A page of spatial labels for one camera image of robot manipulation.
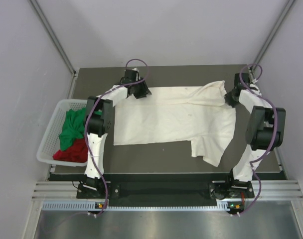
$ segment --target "clothing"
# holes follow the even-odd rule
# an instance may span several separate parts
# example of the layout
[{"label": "clothing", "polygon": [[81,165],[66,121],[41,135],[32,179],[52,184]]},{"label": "clothing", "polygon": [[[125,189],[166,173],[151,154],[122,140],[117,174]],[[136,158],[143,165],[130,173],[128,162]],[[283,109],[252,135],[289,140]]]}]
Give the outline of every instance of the clothing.
[{"label": "clothing", "polygon": [[78,111],[70,109],[66,112],[62,133],[59,135],[61,151],[65,151],[72,146],[75,139],[84,137],[84,116],[85,108]]},{"label": "clothing", "polygon": [[116,105],[114,145],[191,141],[192,157],[218,166],[233,138],[236,111],[225,104],[224,81],[203,87],[150,88]]},{"label": "clothing", "polygon": [[65,151],[57,151],[53,155],[54,160],[85,163],[87,161],[87,146],[85,139],[76,139],[71,147]]}]

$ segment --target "red component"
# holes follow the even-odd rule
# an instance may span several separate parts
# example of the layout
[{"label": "red component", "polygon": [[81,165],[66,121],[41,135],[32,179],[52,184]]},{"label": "red component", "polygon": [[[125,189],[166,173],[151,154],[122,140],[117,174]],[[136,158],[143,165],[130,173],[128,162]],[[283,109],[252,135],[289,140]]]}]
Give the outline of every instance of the red component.
[{"label": "red component", "polygon": [[54,160],[85,163],[87,161],[87,146],[85,139],[76,139],[71,147],[65,151],[57,151]]}]

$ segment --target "green cloth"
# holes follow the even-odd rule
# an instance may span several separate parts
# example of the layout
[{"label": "green cloth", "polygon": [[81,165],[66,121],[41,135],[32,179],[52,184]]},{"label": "green cloth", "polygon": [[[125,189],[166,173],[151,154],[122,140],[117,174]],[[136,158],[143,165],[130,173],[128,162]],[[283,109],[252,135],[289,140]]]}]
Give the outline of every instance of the green cloth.
[{"label": "green cloth", "polygon": [[61,151],[65,151],[72,146],[75,139],[84,138],[84,116],[85,108],[78,111],[70,109],[66,112],[62,133],[59,135]]}]

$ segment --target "wall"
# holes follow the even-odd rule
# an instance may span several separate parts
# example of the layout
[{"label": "wall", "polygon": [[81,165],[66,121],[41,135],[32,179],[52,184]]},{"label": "wall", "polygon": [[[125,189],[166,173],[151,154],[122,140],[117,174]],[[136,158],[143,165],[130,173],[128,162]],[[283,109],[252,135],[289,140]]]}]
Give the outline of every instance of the wall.
[{"label": "wall", "polygon": [[303,0],[295,3],[261,64],[262,92],[287,111],[280,151],[303,191]]},{"label": "wall", "polygon": [[38,0],[75,67],[245,64],[286,0]]},{"label": "wall", "polygon": [[48,168],[36,151],[70,82],[28,1],[0,1],[0,239],[21,236],[35,182]]}]

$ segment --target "white cloth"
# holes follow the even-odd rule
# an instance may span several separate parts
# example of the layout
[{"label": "white cloth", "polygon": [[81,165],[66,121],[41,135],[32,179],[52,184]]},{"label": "white cloth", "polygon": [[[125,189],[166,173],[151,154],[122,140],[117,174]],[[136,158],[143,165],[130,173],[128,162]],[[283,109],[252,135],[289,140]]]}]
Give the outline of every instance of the white cloth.
[{"label": "white cloth", "polygon": [[225,104],[224,81],[203,87],[150,88],[116,105],[114,145],[191,141],[191,156],[218,166],[233,138],[236,111]]}]

